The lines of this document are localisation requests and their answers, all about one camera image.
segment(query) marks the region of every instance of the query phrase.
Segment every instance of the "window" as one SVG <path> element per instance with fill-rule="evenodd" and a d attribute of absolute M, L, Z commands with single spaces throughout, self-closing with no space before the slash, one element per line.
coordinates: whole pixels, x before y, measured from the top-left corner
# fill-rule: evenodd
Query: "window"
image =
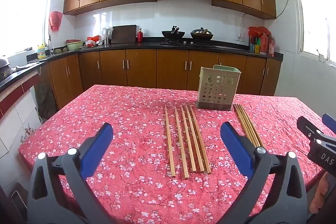
<path fill-rule="evenodd" d="M 335 0 L 298 0 L 300 51 L 336 64 Z"/>
<path fill-rule="evenodd" d="M 0 1 L 0 55 L 37 48 L 48 32 L 48 0 Z"/>

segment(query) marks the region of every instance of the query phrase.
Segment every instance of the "perforated holder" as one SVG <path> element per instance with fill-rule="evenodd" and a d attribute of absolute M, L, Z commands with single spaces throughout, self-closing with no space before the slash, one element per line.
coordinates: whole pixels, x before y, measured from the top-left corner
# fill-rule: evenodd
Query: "perforated holder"
<path fill-rule="evenodd" d="M 232 67 L 201 67 L 196 106 L 206 109 L 231 110 L 241 72 Z"/>

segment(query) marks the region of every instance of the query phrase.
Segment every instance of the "red bottle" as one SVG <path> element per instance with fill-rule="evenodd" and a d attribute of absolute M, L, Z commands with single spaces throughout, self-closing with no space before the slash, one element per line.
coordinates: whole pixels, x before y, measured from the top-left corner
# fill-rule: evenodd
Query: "red bottle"
<path fill-rule="evenodd" d="M 143 38 L 143 33 L 141 31 L 141 28 L 139 28 L 139 32 L 138 32 L 138 42 L 142 42 L 142 38 Z"/>

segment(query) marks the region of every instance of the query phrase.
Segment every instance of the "table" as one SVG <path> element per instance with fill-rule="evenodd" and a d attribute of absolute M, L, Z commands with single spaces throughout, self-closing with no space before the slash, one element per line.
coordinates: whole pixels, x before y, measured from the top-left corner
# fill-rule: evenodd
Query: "table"
<path fill-rule="evenodd" d="M 19 148 L 32 169 L 38 153 L 49 156 L 79 147 L 95 135 L 104 122 L 113 126 L 114 139 L 102 158 L 89 186 L 106 210 L 121 223 L 216 223 L 242 190 L 247 178 L 241 175 L 220 138 L 220 126 L 229 121 L 244 131 L 234 111 L 197 109 L 197 92 L 95 85 L 66 105 L 43 124 Z M 321 168 L 308 160 L 308 139 L 296 128 L 304 116 L 325 133 L 321 118 L 296 98 L 237 94 L 235 103 L 244 106 L 270 153 L 297 154 L 305 183 Z M 174 106 L 191 104 L 200 126 L 212 173 L 192 174 L 184 179 Z M 169 167 L 165 111 L 167 105 L 172 135 L 176 177 Z M 187 148 L 181 110 L 179 118 Z M 72 196 L 65 178 L 67 195 Z M 267 181 L 253 213 L 261 210 L 272 177 Z"/>

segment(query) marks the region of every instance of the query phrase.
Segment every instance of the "human hand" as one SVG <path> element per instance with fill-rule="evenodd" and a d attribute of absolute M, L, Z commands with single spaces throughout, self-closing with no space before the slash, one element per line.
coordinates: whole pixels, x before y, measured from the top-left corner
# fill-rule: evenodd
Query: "human hand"
<path fill-rule="evenodd" d="M 328 173 L 325 172 L 325 174 L 321 178 L 319 185 L 316 189 L 315 197 L 311 201 L 309 210 L 313 214 L 318 213 L 319 209 L 322 208 L 324 204 L 324 195 L 327 193 L 328 188 L 329 188 L 329 183 L 327 181 L 327 175 Z"/>

